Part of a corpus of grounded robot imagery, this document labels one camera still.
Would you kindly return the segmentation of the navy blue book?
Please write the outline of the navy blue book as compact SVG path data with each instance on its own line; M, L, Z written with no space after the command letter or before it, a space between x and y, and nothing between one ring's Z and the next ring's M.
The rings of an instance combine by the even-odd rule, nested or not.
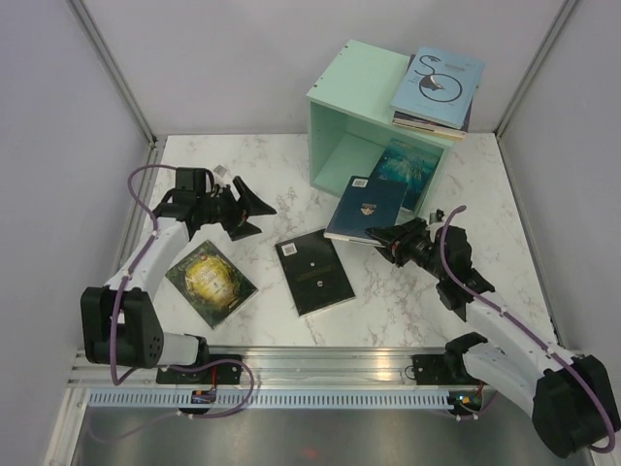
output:
M408 186L405 183L352 176L324 231L330 240L380 247L368 228L393 226Z

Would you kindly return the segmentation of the teal ocean cover book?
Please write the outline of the teal ocean cover book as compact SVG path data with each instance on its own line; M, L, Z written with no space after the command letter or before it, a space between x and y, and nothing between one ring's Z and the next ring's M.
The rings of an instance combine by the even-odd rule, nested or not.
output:
M374 209L396 214L397 195L403 194L401 209L417 214L440 161L438 152L392 138L369 176L378 192Z

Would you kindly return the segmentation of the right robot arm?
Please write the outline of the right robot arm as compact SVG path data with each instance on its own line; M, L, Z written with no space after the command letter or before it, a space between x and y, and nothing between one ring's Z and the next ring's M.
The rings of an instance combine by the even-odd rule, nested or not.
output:
M367 232L390 263L412 262L437 279L443 305L472 328L445 346L442 367L451 380L490 385L530 417L559 457L614 449L620 415L604 364L544 339L512 312L473 266L464 229L445 224L432 234L415 218Z

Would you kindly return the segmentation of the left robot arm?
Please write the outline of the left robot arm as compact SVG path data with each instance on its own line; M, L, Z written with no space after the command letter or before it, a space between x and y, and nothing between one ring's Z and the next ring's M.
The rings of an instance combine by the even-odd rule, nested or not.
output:
M153 299L177 255L205 225L218 224L233 241L260 233L252 216L272 216L239 176L230 182L205 168L178 167L175 183L151 209L138 200L151 221L147 236L120 269L101 286L81 296L82 336L86 358L106 365L115 385L118 372L169 367L191 383L202 383L212 371L209 347L202 337L163 330Z

